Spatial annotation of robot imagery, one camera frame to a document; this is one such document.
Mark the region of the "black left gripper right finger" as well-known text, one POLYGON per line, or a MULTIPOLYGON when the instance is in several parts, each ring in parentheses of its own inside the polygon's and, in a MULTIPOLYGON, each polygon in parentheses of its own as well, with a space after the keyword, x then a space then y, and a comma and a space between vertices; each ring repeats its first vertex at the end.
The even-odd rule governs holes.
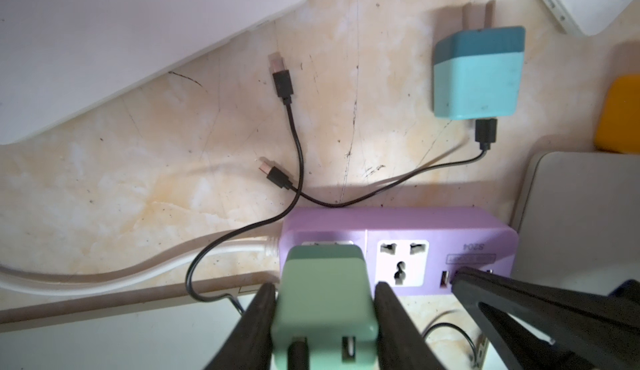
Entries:
POLYGON ((373 304, 380 369, 444 369, 387 283, 376 285, 373 304))

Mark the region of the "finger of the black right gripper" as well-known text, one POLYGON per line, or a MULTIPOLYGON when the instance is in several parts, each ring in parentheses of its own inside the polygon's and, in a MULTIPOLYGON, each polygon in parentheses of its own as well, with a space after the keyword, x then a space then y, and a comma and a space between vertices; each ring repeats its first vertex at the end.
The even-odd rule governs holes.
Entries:
POLYGON ((509 369, 637 369, 639 283, 609 295, 461 268, 452 291, 509 369))

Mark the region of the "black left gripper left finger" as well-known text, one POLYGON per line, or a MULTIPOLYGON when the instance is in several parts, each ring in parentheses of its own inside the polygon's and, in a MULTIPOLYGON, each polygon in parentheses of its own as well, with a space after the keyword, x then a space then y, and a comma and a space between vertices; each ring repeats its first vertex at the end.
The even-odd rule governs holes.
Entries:
POLYGON ((205 369, 270 369, 273 354, 270 330, 275 309, 276 287, 265 283, 205 369))

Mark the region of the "black charger cable green adapter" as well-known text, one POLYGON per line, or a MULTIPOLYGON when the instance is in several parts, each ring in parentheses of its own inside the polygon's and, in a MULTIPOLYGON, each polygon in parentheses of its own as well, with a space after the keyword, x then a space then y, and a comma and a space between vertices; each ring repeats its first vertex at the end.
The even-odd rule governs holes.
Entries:
POLYGON ((285 218, 297 205, 300 200, 302 189, 303 189, 303 181, 304 181, 304 159, 303 159, 303 149, 300 142, 300 138, 298 136, 298 132, 296 130, 296 125, 293 116, 292 104, 293 104, 293 83, 291 80, 290 71, 287 69, 283 57, 281 53, 272 53, 268 57, 270 61, 270 71, 273 77, 273 85, 275 87, 276 95, 282 101, 283 106, 285 107, 285 111, 288 117, 288 126, 293 137, 293 143, 296 148, 297 158, 298 158, 298 186, 293 186, 293 182, 291 178, 287 176, 283 171, 277 169, 275 166, 271 166, 266 162, 263 162, 260 166, 260 169, 266 174, 267 180, 269 180, 274 185, 279 188, 285 188, 286 190, 295 191, 295 195, 291 203, 283 210, 280 214, 261 220, 256 223, 252 223, 250 225, 244 226, 240 229, 234 230, 230 233, 223 235, 221 238, 216 239, 211 242, 205 248, 203 248, 191 261, 188 270, 186 272, 184 286, 188 295, 194 299, 195 301, 201 303, 213 303, 219 300, 227 299, 230 303, 236 308, 237 312, 240 315, 243 315, 244 309, 241 303, 231 294, 225 293, 218 296, 204 296, 198 293, 193 286, 193 275, 196 272, 197 266, 201 263, 205 257, 211 253, 216 247, 221 245, 222 243, 226 243, 227 241, 240 236, 241 234, 247 233, 249 231, 253 231, 257 228, 261 228, 264 226, 268 226, 272 223, 276 223, 277 221, 285 218))

